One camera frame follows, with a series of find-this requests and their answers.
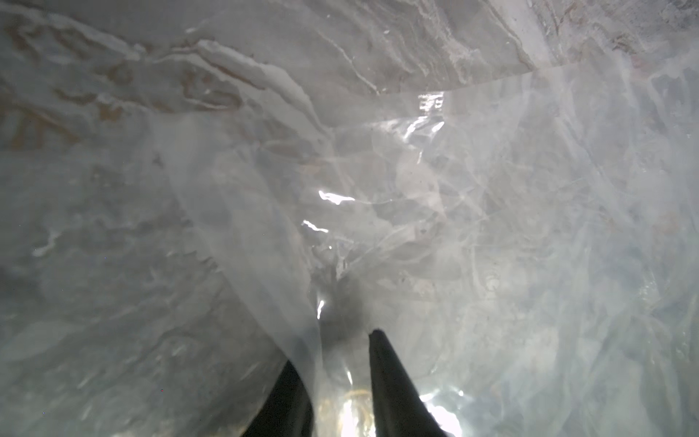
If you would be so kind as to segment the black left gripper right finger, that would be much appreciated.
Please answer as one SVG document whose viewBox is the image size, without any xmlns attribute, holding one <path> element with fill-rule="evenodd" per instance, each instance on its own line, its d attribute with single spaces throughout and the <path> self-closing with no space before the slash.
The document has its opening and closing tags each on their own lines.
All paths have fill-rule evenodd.
<svg viewBox="0 0 699 437">
<path fill-rule="evenodd" d="M 386 333 L 374 330 L 369 335 L 369 341 L 376 435 L 444 437 L 444 431 L 420 400 Z"/>
</svg>

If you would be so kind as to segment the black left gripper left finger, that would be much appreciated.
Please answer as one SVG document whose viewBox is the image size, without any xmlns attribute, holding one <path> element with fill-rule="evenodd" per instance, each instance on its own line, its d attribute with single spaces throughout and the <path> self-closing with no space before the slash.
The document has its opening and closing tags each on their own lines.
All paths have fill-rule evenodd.
<svg viewBox="0 0 699 437">
<path fill-rule="evenodd" d="M 311 437 L 314 411 L 308 392 L 287 361 L 262 408 L 243 437 Z"/>
</svg>

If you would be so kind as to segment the clear plastic vacuum bag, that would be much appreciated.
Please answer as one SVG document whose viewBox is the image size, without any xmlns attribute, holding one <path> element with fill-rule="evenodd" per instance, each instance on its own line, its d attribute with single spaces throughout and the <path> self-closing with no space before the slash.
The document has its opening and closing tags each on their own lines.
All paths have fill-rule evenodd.
<svg viewBox="0 0 699 437">
<path fill-rule="evenodd" d="M 698 433 L 695 1 L 5 1 L 1 433 Z"/>
</svg>

